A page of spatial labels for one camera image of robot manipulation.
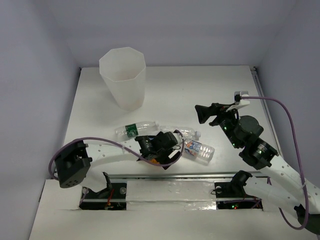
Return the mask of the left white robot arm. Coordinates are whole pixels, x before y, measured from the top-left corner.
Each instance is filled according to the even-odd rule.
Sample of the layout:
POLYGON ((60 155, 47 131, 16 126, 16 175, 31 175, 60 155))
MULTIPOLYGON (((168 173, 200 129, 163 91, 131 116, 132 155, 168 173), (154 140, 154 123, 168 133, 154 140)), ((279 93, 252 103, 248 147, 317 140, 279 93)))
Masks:
POLYGON ((87 137, 75 139, 51 159, 55 164, 57 180, 62 189, 80 185, 103 199, 109 197, 113 186, 106 164, 123 161, 142 161, 164 170, 182 156, 185 139, 178 130, 159 132, 157 135, 141 135, 115 142, 97 137, 97 144, 88 144, 87 137))

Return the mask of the orange textured juice bottle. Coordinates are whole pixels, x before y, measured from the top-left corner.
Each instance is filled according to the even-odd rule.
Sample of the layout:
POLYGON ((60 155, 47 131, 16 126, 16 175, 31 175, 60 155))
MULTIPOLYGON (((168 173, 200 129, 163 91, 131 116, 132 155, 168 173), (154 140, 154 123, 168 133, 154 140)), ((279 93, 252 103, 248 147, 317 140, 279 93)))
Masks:
POLYGON ((156 161, 155 159, 152 159, 149 161, 150 163, 152 164, 156 164, 156 165, 159 165, 160 163, 158 161, 156 161))

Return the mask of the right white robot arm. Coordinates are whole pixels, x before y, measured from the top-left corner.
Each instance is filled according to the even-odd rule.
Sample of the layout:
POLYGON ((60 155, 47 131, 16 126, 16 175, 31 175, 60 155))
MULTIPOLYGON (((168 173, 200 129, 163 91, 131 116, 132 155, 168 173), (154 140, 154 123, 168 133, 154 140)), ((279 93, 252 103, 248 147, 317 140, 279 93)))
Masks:
POLYGON ((277 182, 278 189, 259 181, 250 173, 240 170, 229 183, 235 196, 243 194, 268 199, 281 212, 287 212, 300 223, 298 230, 320 233, 320 189, 308 181, 300 169, 293 169, 278 151, 260 138, 263 127, 250 115, 239 116, 239 109, 250 104, 250 97, 232 104, 212 103, 196 105, 198 121, 204 124, 210 117, 210 126, 220 126, 232 146, 240 149, 239 157, 249 166, 277 182))

